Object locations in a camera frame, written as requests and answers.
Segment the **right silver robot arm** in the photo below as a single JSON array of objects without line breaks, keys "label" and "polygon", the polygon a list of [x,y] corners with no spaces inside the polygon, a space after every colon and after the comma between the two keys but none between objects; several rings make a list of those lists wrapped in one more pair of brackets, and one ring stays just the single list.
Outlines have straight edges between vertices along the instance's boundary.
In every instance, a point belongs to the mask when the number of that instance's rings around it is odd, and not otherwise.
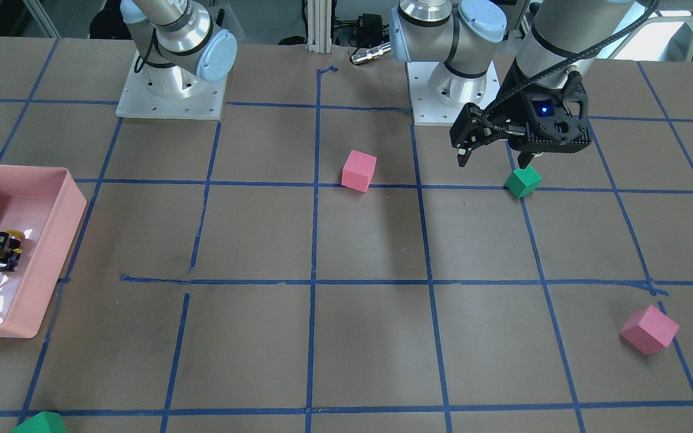
[{"label": "right silver robot arm", "polygon": [[189,118],[202,107],[217,118],[238,52],[233,33],[193,1],[123,1],[119,8],[138,56],[118,114]]}]

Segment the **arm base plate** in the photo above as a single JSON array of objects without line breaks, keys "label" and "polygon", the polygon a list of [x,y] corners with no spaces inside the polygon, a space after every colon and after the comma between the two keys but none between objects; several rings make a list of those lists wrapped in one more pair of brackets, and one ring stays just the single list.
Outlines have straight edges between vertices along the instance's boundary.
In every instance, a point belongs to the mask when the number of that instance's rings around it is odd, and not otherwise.
[{"label": "arm base plate", "polygon": [[466,103],[473,102],[485,109],[500,90],[493,63],[484,76],[475,79],[455,76],[436,61],[414,61],[407,63],[406,69],[416,126],[449,127]]},{"label": "arm base plate", "polygon": [[140,120],[214,120],[222,117],[227,77],[206,82],[178,66],[143,66],[134,72],[133,55],[115,114]]}]

